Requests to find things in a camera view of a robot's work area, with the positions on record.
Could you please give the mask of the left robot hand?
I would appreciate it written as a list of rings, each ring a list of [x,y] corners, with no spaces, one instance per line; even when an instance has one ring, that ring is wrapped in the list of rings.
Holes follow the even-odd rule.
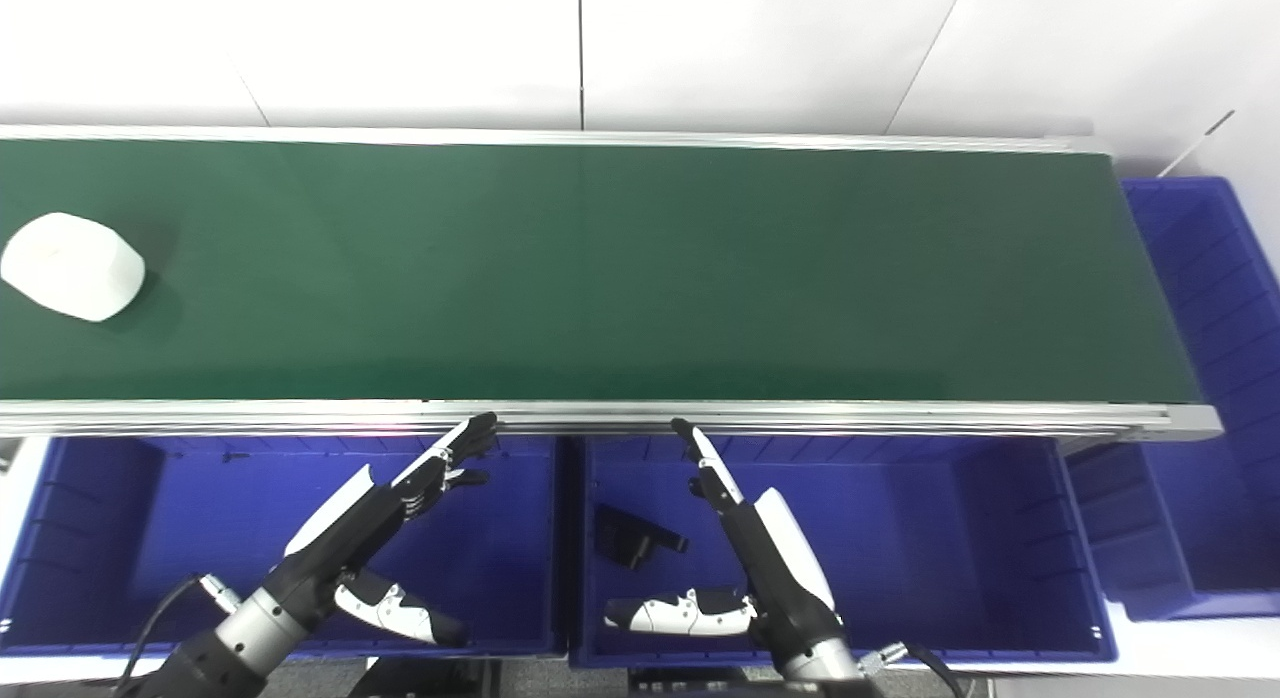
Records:
[[[369,565],[404,525],[424,516],[452,488],[488,482],[488,473],[461,464],[485,453],[497,428],[494,412],[463,420],[389,483],[375,483],[369,467],[361,467],[300,529],[256,592],[265,615],[300,639],[342,611],[411,640],[466,645],[468,630],[460,620],[431,608]]]

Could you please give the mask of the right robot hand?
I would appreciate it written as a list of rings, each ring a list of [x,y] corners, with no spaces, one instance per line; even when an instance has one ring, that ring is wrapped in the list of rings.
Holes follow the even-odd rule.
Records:
[[[710,438],[675,418],[672,430],[695,462],[701,498],[716,511],[748,579],[742,594],[691,587],[684,593],[607,602],[603,622],[621,631],[680,637],[750,637],[794,683],[861,676],[817,556],[776,489],[746,499]]]

